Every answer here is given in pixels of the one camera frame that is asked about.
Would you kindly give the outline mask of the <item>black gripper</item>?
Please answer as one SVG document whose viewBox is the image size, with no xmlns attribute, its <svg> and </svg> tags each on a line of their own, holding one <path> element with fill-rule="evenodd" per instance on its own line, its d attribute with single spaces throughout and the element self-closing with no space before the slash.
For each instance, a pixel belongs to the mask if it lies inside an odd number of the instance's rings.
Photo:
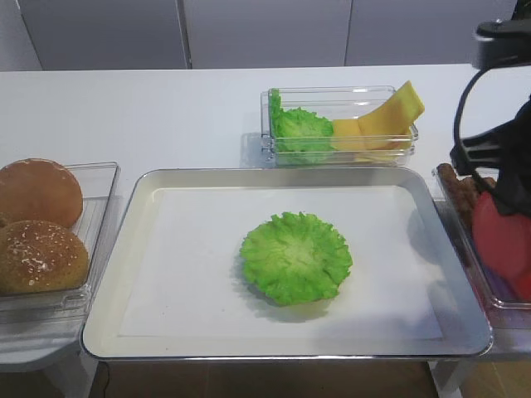
<svg viewBox="0 0 531 398">
<path fill-rule="evenodd" d="M 499 126 L 458 138 L 451 162 L 461 176 L 470 176 L 478 168 L 497 169 L 494 203 L 498 213 L 530 216 L 530 103 Z"/>
</svg>

